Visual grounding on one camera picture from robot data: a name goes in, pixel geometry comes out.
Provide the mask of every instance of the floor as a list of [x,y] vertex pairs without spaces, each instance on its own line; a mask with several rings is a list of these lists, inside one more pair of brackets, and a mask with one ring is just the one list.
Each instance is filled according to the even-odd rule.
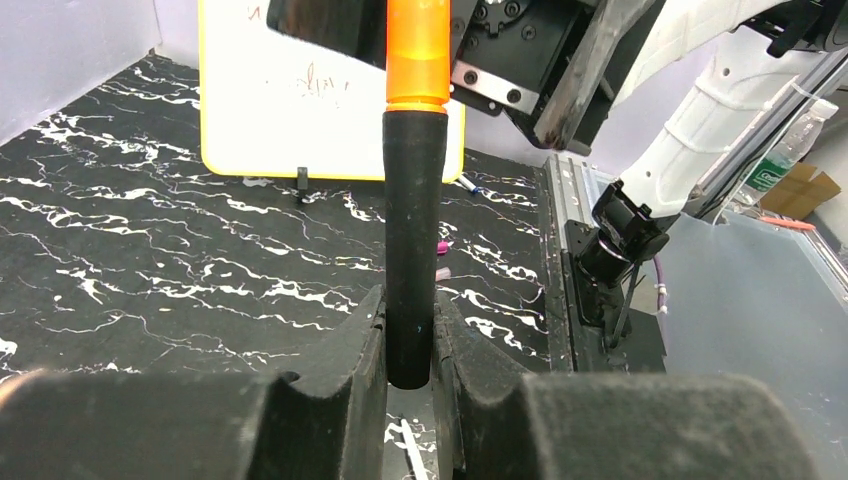
[[[268,371],[383,281],[382,186],[226,178],[199,158],[197,72],[151,56],[0,148],[0,375]],[[474,152],[483,192],[445,186],[440,284],[469,324],[547,367],[531,167]],[[392,391],[385,478],[412,419],[431,471],[426,391]]]

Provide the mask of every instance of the green bottle label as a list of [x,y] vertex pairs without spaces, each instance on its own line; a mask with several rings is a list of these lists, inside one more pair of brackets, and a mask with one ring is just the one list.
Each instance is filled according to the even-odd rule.
[[745,181],[745,185],[757,190],[758,192],[768,192],[772,189],[781,178],[785,177],[792,167],[784,167],[774,163],[768,156],[754,168],[751,176]]

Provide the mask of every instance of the white marker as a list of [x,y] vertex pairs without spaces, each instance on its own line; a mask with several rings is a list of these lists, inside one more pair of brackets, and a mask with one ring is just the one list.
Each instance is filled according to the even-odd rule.
[[480,187],[471,183],[467,178],[465,178],[465,175],[460,174],[457,181],[459,181],[459,183],[471,193],[478,193],[480,191]]
[[406,445],[406,454],[409,455],[409,462],[412,463],[412,474],[415,475],[415,480],[428,480],[427,469],[424,468],[424,460],[421,460],[421,452],[418,451],[418,444],[415,443],[415,435],[412,434],[412,428],[406,419],[400,419],[400,431],[403,433],[403,443]]

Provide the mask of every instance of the cardboard box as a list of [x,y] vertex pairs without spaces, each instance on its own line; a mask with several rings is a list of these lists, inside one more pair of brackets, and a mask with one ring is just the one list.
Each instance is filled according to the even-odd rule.
[[803,220],[841,191],[826,173],[812,165],[798,163],[760,199],[760,206],[763,210]]

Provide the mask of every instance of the blue marker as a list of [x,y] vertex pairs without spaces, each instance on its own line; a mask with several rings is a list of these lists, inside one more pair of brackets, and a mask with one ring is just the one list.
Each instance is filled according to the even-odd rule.
[[460,175],[459,175],[459,178],[457,178],[457,180],[459,181],[459,183],[460,183],[463,187],[465,187],[465,189],[466,189],[466,190],[468,190],[468,191],[469,191],[469,192],[471,192],[472,194],[475,194],[475,193],[479,193],[479,192],[480,192],[480,187],[478,187],[478,186],[474,185],[473,183],[471,183],[471,182],[470,182],[467,178],[465,178],[465,175],[460,174]]

